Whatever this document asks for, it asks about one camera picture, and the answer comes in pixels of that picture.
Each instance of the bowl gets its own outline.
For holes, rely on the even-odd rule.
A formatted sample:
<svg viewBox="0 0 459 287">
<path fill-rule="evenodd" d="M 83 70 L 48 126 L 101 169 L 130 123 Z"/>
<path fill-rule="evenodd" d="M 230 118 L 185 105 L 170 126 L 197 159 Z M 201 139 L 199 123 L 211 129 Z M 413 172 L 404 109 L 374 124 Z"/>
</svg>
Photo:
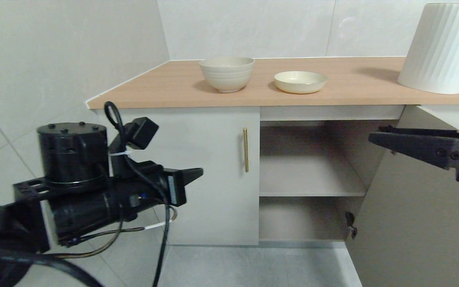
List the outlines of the bowl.
<svg viewBox="0 0 459 287">
<path fill-rule="evenodd" d="M 286 71 L 274 76 L 275 86 L 289 93 L 314 93 L 327 83 L 327 76 L 308 71 Z"/>
<path fill-rule="evenodd" d="M 199 62 L 204 79 L 220 92 L 236 92 L 247 85 L 255 67 L 252 58 L 218 57 Z"/>
</svg>

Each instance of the cabinet door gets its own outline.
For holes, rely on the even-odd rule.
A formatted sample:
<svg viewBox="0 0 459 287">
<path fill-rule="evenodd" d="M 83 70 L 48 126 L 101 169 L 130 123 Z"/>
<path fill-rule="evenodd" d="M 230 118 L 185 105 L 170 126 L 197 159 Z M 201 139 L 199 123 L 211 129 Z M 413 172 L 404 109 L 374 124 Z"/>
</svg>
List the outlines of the cabinet door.
<svg viewBox="0 0 459 287">
<path fill-rule="evenodd" d="M 400 128 L 454 129 L 418 107 Z M 346 246 L 364 287 L 459 287 L 455 171 L 386 152 Z"/>
<path fill-rule="evenodd" d="M 171 224 L 170 244 L 256 245 L 259 220 L 260 108 L 122 109 L 125 122 L 147 116 L 159 130 L 134 160 L 172 169 L 202 167 Z M 249 172 L 243 129 L 248 130 Z M 155 211 L 164 220 L 164 208 Z"/>
</svg>

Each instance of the gray tile floor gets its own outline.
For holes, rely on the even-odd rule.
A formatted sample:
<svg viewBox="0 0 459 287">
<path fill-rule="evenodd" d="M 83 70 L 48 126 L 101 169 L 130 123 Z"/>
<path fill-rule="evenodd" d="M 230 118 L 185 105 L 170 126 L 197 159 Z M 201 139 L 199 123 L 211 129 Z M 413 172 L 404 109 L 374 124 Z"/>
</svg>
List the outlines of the gray tile floor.
<svg viewBox="0 0 459 287">
<path fill-rule="evenodd" d="M 362 287 L 346 249 L 171 246 L 160 287 Z"/>
</svg>

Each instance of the white ribbed lamp shade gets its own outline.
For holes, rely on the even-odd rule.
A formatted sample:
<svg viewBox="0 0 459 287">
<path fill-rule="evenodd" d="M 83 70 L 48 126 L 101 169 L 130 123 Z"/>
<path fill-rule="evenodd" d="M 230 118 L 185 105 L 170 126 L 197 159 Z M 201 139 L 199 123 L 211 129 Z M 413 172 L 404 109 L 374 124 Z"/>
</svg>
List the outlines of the white ribbed lamp shade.
<svg viewBox="0 0 459 287">
<path fill-rule="evenodd" d="M 424 6 L 398 83 L 433 93 L 459 93 L 459 4 Z"/>
</svg>

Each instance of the robotic arm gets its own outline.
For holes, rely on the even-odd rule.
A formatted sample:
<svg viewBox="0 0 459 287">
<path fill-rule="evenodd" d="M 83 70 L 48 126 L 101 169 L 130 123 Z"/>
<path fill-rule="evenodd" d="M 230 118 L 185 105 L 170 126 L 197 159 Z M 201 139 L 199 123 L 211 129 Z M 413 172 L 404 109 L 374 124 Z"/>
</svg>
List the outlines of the robotic arm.
<svg viewBox="0 0 459 287">
<path fill-rule="evenodd" d="M 110 107 L 117 121 L 110 116 Z M 136 219 L 140 211 L 158 204 L 169 210 L 169 204 L 186 203 L 185 186 L 199 178 L 203 169 L 166 169 L 153 161 L 131 160 L 126 145 L 145 149 L 159 126 L 149 118 L 137 118 L 123 126 L 113 103 L 106 103 L 105 110 L 119 131 L 109 147 L 107 129 L 102 125 L 64 122 L 37 129 L 45 176 L 14 184 L 15 202 L 0 206 L 0 286 L 18 283 L 31 265 L 2 260 L 5 251 L 35 254 L 51 247 L 42 201 L 49 202 L 53 232 L 66 247 L 91 239 L 85 235 L 120 221 L 115 240 L 122 221 Z"/>
<path fill-rule="evenodd" d="M 459 132 L 455 130 L 380 127 L 369 141 L 442 169 L 456 169 L 459 182 Z"/>
</svg>

